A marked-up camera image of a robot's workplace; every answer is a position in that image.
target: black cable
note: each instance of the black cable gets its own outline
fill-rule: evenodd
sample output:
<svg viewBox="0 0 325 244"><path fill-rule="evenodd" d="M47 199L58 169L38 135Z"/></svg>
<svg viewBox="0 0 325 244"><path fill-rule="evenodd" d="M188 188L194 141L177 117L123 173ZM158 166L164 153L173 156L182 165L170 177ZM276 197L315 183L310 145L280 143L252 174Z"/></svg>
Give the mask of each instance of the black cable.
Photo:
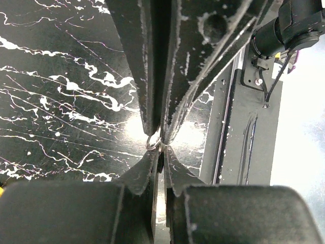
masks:
<svg viewBox="0 0 325 244"><path fill-rule="evenodd" d="M264 80L264 77L263 77L263 69L261 67L258 69L258 75L259 75L259 78L263 81L262 82L262 89L264 91L264 102L265 102L266 97L268 95L268 88L266 87L265 80Z"/></svg>
<svg viewBox="0 0 325 244"><path fill-rule="evenodd" d="M269 102L270 100L270 97L271 97L271 94L272 94L272 91L274 90L276 84L278 83L278 81L280 80L280 77L281 75L283 74L285 68L287 67L287 65L289 64L289 61L290 61L290 58L291 56L293 55L293 53L289 52L288 53L288 56L285 58L285 61L284 61L284 64L282 65L282 68L279 72L279 74L276 76L271 88L270 88L270 91L268 92L267 96L266 96L266 99L265 99L265 102Z"/></svg>

